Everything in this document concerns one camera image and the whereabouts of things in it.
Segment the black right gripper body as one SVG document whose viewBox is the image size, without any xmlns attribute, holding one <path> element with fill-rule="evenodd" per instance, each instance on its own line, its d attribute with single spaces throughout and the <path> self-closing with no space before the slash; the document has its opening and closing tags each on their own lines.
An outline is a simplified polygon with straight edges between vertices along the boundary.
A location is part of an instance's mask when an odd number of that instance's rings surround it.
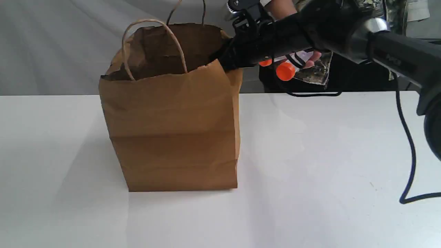
<svg viewBox="0 0 441 248">
<path fill-rule="evenodd" d="M 233 21 L 235 35 L 211 54 L 211 61 L 218 60 L 224 71 L 255 66 L 244 52 L 259 38 L 261 27 L 273 19 L 259 0 L 229 0 L 226 6 L 230 14 L 227 20 Z"/>
</svg>

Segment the person hand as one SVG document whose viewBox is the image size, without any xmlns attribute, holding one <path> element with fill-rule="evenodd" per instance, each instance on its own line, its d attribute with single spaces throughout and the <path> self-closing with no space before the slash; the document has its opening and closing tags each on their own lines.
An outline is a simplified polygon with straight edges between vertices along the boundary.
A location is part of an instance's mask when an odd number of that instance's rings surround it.
<svg viewBox="0 0 441 248">
<path fill-rule="evenodd" d="M 321 58 L 322 53 L 318 51 L 299 51 L 296 52 L 296 55 L 299 56 L 302 61 L 304 61 L 304 66 L 302 69 L 309 69 L 315 65 L 315 61 Z"/>
</svg>

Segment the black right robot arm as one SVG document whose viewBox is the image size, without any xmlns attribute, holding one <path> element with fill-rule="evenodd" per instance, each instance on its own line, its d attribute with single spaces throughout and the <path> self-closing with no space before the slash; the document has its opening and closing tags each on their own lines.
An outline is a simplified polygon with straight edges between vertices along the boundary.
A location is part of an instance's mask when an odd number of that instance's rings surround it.
<svg viewBox="0 0 441 248">
<path fill-rule="evenodd" d="M 258 0 L 229 0 L 235 36 L 211 60 L 226 71 L 313 49 L 354 63 L 377 63 L 420 88 L 417 115 L 425 116 L 427 143 L 440 157 L 440 46 L 390 31 L 388 23 L 354 0 L 313 0 L 300 12 L 274 21 Z"/>
</svg>

